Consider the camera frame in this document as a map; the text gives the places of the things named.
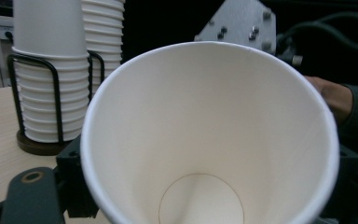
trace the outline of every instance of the white paper cup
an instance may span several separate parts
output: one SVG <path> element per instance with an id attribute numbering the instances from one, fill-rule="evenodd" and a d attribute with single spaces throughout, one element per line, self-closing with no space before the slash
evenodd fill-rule
<path id="1" fill-rule="evenodd" d="M 102 50 L 113 51 L 115 53 L 121 53 L 121 46 L 105 45 L 105 44 L 99 44 L 99 43 L 88 43 L 87 49 L 93 50 L 97 53 Z"/>
<path id="2" fill-rule="evenodd" d="M 43 110 L 39 108 L 33 108 L 22 104 L 22 115 L 34 120 L 43 121 L 57 121 L 55 110 Z M 88 106 L 78 106 L 70 109 L 62 109 L 62 120 L 79 118 L 86 114 Z"/>
<path id="3" fill-rule="evenodd" d="M 17 50 L 12 47 L 13 51 L 19 54 L 28 55 L 36 58 L 40 58 L 51 63 L 56 70 L 68 70 L 68 69 L 76 69 L 78 67 L 85 67 L 89 65 L 88 57 L 89 54 L 80 55 L 77 57 L 48 57 L 48 55 L 42 54 L 29 54 L 28 52 Z"/>
<path id="4" fill-rule="evenodd" d="M 92 84 L 92 93 L 95 93 L 99 88 L 100 88 L 100 84 Z"/>
<path id="5" fill-rule="evenodd" d="M 97 12 L 87 11 L 87 10 L 83 10 L 83 20 L 84 21 L 99 21 L 99 22 L 103 22 L 103 23 L 109 23 L 114 26 L 123 26 L 123 18 L 112 17 L 112 16 L 101 14 L 101 13 L 97 13 Z"/>
<path id="6" fill-rule="evenodd" d="M 27 78 L 20 78 L 19 83 L 21 86 L 29 88 L 38 88 L 41 90 L 54 90 L 53 81 L 50 82 L 40 82 L 35 80 L 30 80 Z M 71 90 L 73 88 L 84 86 L 89 84 L 89 77 L 84 77 L 78 81 L 74 82 L 59 82 L 60 90 Z"/>
<path id="7" fill-rule="evenodd" d="M 112 42 L 112 43 L 121 42 L 123 36 L 123 34 L 108 33 L 98 30 L 91 30 L 91 29 L 85 29 L 85 30 L 86 30 L 87 39 L 103 41 L 103 42 Z"/>
<path id="8" fill-rule="evenodd" d="M 81 134 L 81 129 L 73 130 L 63 134 L 63 141 L 71 141 Z M 59 141 L 57 133 L 43 133 L 40 130 L 31 128 L 25 129 L 25 135 L 36 142 L 40 143 L 57 143 Z"/>
<path id="9" fill-rule="evenodd" d="M 104 69 L 104 76 L 108 77 L 115 70 L 116 69 Z M 92 77 L 100 77 L 100 76 L 101 76 L 101 69 L 96 68 L 92 71 Z"/>
<path id="10" fill-rule="evenodd" d="M 80 146 L 112 223 L 312 223 L 339 160 L 334 117 L 309 82 L 222 42 L 121 65 L 91 101 Z"/>
<path id="11" fill-rule="evenodd" d="M 24 75 L 24 74 L 21 74 L 20 72 L 16 72 L 16 76 L 19 77 L 20 79 L 27 79 L 27 80 L 32 80 L 32 81 L 35 81 L 35 82 L 52 82 L 52 77 L 38 77 L 37 73 L 31 73 L 32 75 Z M 60 84 L 61 83 L 74 83 L 74 82 L 78 82 L 78 81 L 81 81 L 81 80 L 84 80 L 85 78 L 88 78 L 89 77 L 89 73 L 84 73 L 82 76 L 75 76 L 73 78 L 62 78 L 62 76 L 59 75 L 59 81 L 60 81 Z"/>
<path id="12" fill-rule="evenodd" d="M 119 66 L 121 66 L 120 61 L 115 60 L 103 60 L 104 68 L 105 70 L 115 70 Z M 92 63 L 92 69 L 101 69 L 101 64 L 98 61 L 93 61 Z"/>
<path id="13" fill-rule="evenodd" d="M 40 98 L 34 98 L 33 96 L 33 92 L 28 93 L 23 95 L 23 91 L 20 91 L 20 97 L 21 99 L 23 99 L 24 101 L 27 102 L 32 102 L 32 103 L 39 103 L 39 104 L 55 104 L 55 100 L 54 98 L 49 99 L 46 94 L 43 95 L 43 97 Z M 63 99 L 61 98 L 61 103 L 62 104 L 71 104 L 72 102 L 77 102 L 77 101 L 81 101 L 84 98 L 88 98 L 89 97 L 89 90 L 83 90 L 83 91 L 77 91 L 74 94 L 74 97 L 63 97 Z"/>
<path id="14" fill-rule="evenodd" d="M 24 126 L 33 130 L 46 131 L 48 133 L 57 133 L 57 122 L 56 121 L 40 121 L 36 119 L 31 119 L 26 116 L 23 116 Z M 72 120 L 72 121 L 63 121 L 62 122 L 62 131 L 65 133 L 71 132 L 73 130 L 78 130 L 83 126 L 84 116 Z"/>
<path id="15" fill-rule="evenodd" d="M 87 54 L 80 1 L 21 0 L 13 4 L 16 49 L 51 56 Z"/>
<path id="16" fill-rule="evenodd" d="M 122 33 L 122 28 L 114 27 L 114 26 L 106 26 L 104 24 L 89 22 L 89 21 L 84 21 L 84 28 L 105 31 L 108 33 L 119 33 L 119 34 Z"/>
<path id="17" fill-rule="evenodd" d="M 121 62 L 122 60 L 121 53 L 102 52 L 102 51 L 98 51 L 97 53 L 103 58 L 104 61 Z"/>
<path id="18" fill-rule="evenodd" d="M 72 102 L 61 102 L 61 109 L 62 110 L 67 110 L 67 109 L 71 109 L 71 108 L 77 108 L 77 107 L 83 107 L 84 105 L 87 105 L 89 103 L 89 97 L 85 96 L 83 99 L 77 100 L 77 101 L 72 101 Z M 35 101 L 29 101 L 27 99 L 24 99 L 21 101 L 22 105 L 26 105 L 28 107 L 33 107 L 33 108 L 38 108 L 38 109 L 42 109 L 42 110 L 47 110 L 47 111 L 51 111 L 54 112 L 55 111 L 55 103 L 51 102 L 51 103 L 39 103 L 39 102 L 35 102 Z"/>
<path id="19" fill-rule="evenodd" d="M 34 77 L 40 78 L 38 80 L 53 80 L 53 75 L 51 71 L 45 67 L 38 67 L 34 65 L 29 65 L 25 63 L 17 63 L 17 71 L 19 77 Z M 89 75 L 90 64 L 83 64 L 78 67 L 68 67 L 62 69 L 56 69 L 58 72 L 59 81 L 74 81 L 82 79 Z"/>
<path id="20" fill-rule="evenodd" d="M 83 10 L 95 11 L 108 15 L 115 14 L 118 17 L 123 18 L 124 6 L 120 2 L 111 1 L 109 4 L 106 4 L 96 1 L 81 1 L 81 6 Z"/>
<path id="21" fill-rule="evenodd" d="M 54 102 L 54 91 L 35 91 L 21 87 L 21 96 L 26 98 L 32 98 L 39 101 L 52 101 Z M 61 101 L 67 101 L 69 99 L 80 98 L 85 94 L 89 94 L 89 86 L 82 87 L 78 91 L 60 92 Z"/>
<path id="22" fill-rule="evenodd" d="M 124 11 L 124 3 L 116 0 L 82 0 L 81 3 L 84 5 L 93 4 L 113 8 L 114 10 Z"/>
<path id="23" fill-rule="evenodd" d="M 92 39 L 86 39 L 87 43 L 93 43 L 93 44 L 104 44 L 104 45 L 112 45 L 112 46 L 122 46 L 123 42 L 103 42 L 100 40 L 92 40 Z"/>

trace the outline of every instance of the metal bracket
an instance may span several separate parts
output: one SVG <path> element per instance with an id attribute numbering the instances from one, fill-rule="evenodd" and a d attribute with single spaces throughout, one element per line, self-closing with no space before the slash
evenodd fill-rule
<path id="1" fill-rule="evenodd" d="M 194 40 L 228 42 L 273 54 L 276 17 L 257 0 L 226 0 Z"/>

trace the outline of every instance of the person's hand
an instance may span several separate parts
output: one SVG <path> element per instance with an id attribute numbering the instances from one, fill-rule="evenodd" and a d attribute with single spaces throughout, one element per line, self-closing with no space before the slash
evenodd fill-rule
<path id="1" fill-rule="evenodd" d="M 312 84 L 316 91 L 322 95 L 325 102 L 330 107 L 337 125 L 344 123 L 351 114 L 353 105 L 353 95 L 351 90 L 348 87 L 319 77 L 305 76 L 305 78 Z"/>

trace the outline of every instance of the black cable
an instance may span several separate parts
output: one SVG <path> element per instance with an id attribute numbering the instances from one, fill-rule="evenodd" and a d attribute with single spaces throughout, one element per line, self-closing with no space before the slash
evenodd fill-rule
<path id="1" fill-rule="evenodd" d="M 358 51 L 358 43 L 354 42 L 353 40 L 346 37 L 342 34 L 337 28 L 328 24 L 330 21 L 337 21 L 342 19 L 354 19 L 358 20 L 358 13 L 357 12 L 339 12 L 333 15 L 329 15 L 323 17 L 317 21 L 305 21 L 301 22 L 292 28 L 290 28 L 286 33 L 283 35 L 278 35 L 277 40 L 277 51 L 284 51 L 287 48 L 287 40 L 300 32 L 309 31 L 309 30 L 318 30 L 322 31 L 328 35 L 331 35 L 335 38 L 335 40 L 340 43 L 342 46 Z"/>

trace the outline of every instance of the table surface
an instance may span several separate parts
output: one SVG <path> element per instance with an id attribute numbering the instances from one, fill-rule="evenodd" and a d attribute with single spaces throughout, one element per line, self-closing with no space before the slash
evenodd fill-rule
<path id="1" fill-rule="evenodd" d="M 40 166 L 54 168 L 55 156 L 36 156 L 22 151 L 17 145 L 16 133 L 19 130 L 16 109 L 11 88 L 0 89 L 0 202 L 7 195 L 10 180 L 19 173 Z M 98 212 L 93 218 L 68 218 L 66 223 L 109 223 Z"/>

